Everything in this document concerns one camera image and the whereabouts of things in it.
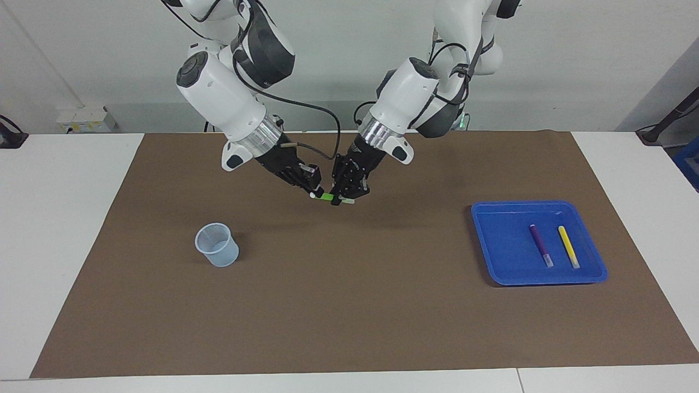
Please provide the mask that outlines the yellow pen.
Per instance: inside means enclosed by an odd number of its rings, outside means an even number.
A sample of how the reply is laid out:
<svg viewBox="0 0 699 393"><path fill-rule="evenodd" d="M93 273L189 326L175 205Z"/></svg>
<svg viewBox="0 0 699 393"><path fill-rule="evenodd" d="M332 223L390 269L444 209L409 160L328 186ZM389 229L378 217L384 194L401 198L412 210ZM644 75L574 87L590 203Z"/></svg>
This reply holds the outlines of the yellow pen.
<svg viewBox="0 0 699 393"><path fill-rule="evenodd" d="M557 228L559 236L561 238L562 244L564 245L564 248L566 249L567 256L570 260L570 264L572 265L572 268L574 269L580 269L580 263L577 258L576 252L574 250L574 246L570 240L570 236L567 233L566 227L560 225Z"/></svg>

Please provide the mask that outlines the blue crate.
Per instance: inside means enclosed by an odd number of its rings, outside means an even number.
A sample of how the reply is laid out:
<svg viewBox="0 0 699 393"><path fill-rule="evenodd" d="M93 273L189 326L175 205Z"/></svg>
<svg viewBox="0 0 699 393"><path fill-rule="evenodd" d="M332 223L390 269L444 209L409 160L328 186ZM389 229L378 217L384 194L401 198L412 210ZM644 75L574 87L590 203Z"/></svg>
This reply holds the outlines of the blue crate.
<svg viewBox="0 0 699 393"><path fill-rule="evenodd" d="M699 150L678 152L672 157L672 161L699 193Z"/></svg>

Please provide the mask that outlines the translucent plastic cup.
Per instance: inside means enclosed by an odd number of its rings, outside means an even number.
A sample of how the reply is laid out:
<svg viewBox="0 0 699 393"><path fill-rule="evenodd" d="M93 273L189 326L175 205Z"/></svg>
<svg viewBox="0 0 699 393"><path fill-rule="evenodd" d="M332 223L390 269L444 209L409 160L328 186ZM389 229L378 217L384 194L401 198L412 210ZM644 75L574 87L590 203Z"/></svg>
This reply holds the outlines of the translucent plastic cup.
<svg viewBox="0 0 699 393"><path fill-rule="evenodd" d="M219 222L202 227L195 236L194 245L197 251L216 267L233 264L240 252L229 227Z"/></svg>

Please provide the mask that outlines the black stand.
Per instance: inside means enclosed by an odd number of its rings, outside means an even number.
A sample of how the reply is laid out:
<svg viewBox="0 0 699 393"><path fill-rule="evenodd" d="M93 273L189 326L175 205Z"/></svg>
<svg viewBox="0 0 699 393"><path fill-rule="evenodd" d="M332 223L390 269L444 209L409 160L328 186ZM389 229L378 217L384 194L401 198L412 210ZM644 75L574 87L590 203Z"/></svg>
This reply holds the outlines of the black stand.
<svg viewBox="0 0 699 393"><path fill-rule="evenodd" d="M694 88L674 109L655 124L650 124L634 131L644 145L660 145L659 137L677 120L691 115L699 109L699 86Z"/></svg>

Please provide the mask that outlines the brown table mat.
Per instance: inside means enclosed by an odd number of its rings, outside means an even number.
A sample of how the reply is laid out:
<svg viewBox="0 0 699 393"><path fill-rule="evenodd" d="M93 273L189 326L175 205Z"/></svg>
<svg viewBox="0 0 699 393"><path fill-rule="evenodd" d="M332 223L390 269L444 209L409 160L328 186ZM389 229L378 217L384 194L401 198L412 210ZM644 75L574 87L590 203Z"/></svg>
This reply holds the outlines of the brown table mat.
<svg viewBox="0 0 699 393"><path fill-rule="evenodd" d="M259 164L223 171L223 136L144 136L31 376L699 363L571 134L411 142L333 207ZM574 204L604 283L488 277L467 214L526 199ZM194 245L213 222L240 249L227 267Z"/></svg>

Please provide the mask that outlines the blue plastic tray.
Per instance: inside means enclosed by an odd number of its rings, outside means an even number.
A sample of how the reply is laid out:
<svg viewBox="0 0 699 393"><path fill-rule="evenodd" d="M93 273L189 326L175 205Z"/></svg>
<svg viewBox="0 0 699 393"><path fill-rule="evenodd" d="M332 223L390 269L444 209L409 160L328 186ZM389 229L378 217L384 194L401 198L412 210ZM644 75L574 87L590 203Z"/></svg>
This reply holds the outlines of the blue plastic tray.
<svg viewBox="0 0 699 393"><path fill-rule="evenodd" d="M606 281L607 268L575 208L563 200L482 201L470 209L491 278L504 286L593 284ZM529 231L539 229L554 262L546 267ZM566 227L580 269L572 268L558 233Z"/></svg>

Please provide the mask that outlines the black desk object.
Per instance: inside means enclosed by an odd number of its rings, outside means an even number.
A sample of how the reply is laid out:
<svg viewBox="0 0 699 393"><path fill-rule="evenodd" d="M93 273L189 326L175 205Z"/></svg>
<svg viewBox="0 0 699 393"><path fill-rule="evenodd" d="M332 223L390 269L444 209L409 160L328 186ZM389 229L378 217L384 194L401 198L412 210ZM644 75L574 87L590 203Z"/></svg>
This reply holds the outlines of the black desk object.
<svg viewBox="0 0 699 393"><path fill-rule="evenodd" d="M13 120L0 115L0 149L18 149L28 139L28 134L23 132Z"/></svg>

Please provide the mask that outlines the white power strip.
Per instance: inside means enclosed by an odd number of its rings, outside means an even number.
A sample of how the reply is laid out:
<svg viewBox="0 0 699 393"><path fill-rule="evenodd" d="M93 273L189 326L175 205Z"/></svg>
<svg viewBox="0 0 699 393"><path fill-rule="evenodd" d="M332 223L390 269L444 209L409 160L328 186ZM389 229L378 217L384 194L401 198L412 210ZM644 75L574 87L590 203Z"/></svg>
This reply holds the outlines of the white power strip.
<svg viewBox="0 0 699 393"><path fill-rule="evenodd" d="M65 134L115 133L119 126L105 106L62 110L56 124Z"/></svg>

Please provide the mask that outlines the purple pen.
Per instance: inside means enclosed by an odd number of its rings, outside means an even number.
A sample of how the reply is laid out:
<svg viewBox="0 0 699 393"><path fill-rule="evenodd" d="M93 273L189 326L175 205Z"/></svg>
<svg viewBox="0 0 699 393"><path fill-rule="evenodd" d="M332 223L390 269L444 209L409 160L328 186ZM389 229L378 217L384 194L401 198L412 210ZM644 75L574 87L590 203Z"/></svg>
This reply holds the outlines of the purple pen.
<svg viewBox="0 0 699 393"><path fill-rule="evenodd" d="M551 254L548 251L548 248L545 246L544 240L539 232L539 229L534 224L530 224L529 231L531 233L532 239L535 242L535 246L537 247L542 259L544 260L544 263L546 264L546 267L551 269L552 267L554 267L554 262L552 260Z"/></svg>

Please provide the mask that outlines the green pen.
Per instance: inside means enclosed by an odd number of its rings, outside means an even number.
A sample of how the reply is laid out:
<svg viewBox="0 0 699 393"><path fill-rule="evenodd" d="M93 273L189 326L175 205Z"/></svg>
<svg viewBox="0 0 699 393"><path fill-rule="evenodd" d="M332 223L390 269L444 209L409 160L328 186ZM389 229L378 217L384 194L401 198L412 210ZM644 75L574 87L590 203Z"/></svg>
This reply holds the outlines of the green pen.
<svg viewBox="0 0 699 393"><path fill-rule="evenodd" d="M315 200L321 200L321 201L327 201L333 206L340 206L342 204L348 204L348 205L353 205L355 204L354 199L348 199L345 197L342 197L341 195L335 195L331 193L310 193L309 194L312 199Z"/></svg>

